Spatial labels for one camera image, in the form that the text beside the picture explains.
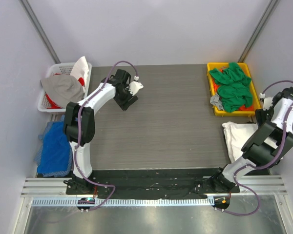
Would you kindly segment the white t shirt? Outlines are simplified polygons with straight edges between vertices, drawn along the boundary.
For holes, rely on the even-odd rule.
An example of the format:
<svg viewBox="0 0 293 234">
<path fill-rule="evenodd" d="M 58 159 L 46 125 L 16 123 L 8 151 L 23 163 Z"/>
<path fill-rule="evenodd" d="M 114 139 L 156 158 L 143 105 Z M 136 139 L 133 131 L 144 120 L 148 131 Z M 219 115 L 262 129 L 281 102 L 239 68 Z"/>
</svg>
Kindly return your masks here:
<svg viewBox="0 0 293 234">
<path fill-rule="evenodd" d="M 222 127 L 229 159 L 231 162 L 235 162 L 242 156 L 242 147 L 255 133 L 258 126 L 256 123 L 237 124 L 233 122 L 225 122 L 222 124 Z"/>
</svg>

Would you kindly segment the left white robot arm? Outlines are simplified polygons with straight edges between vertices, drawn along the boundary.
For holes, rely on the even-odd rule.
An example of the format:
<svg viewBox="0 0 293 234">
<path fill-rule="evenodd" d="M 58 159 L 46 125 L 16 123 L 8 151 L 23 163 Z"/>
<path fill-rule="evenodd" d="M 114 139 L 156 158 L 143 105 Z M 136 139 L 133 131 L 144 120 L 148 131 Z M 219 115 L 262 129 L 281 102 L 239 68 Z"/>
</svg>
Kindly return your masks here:
<svg viewBox="0 0 293 234">
<path fill-rule="evenodd" d="M 101 81 L 95 91 L 81 101 L 68 103 L 65 111 L 63 132 L 73 152 L 72 178 L 64 181 L 68 195 L 90 194 L 94 188 L 93 169 L 90 162 L 90 143 L 95 135 L 95 114 L 111 99 L 125 111 L 138 100 L 143 89 L 139 77 L 118 69 Z"/>
</svg>

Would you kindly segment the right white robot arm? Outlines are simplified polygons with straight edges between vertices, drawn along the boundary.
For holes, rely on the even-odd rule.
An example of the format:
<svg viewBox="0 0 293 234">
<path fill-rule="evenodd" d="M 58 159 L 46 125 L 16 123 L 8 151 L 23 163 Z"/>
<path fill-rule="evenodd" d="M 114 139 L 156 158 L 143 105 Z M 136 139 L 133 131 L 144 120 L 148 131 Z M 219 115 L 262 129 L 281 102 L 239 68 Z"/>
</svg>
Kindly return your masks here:
<svg viewBox="0 0 293 234">
<path fill-rule="evenodd" d="M 198 194 L 229 193 L 241 177 L 273 167 L 293 147 L 293 87 L 272 98 L 261 94 L 260 99 L 264 106 L 255 112 L 258 128 L 243 145 L 241 157 L 197 181 Z"/>
</svg>

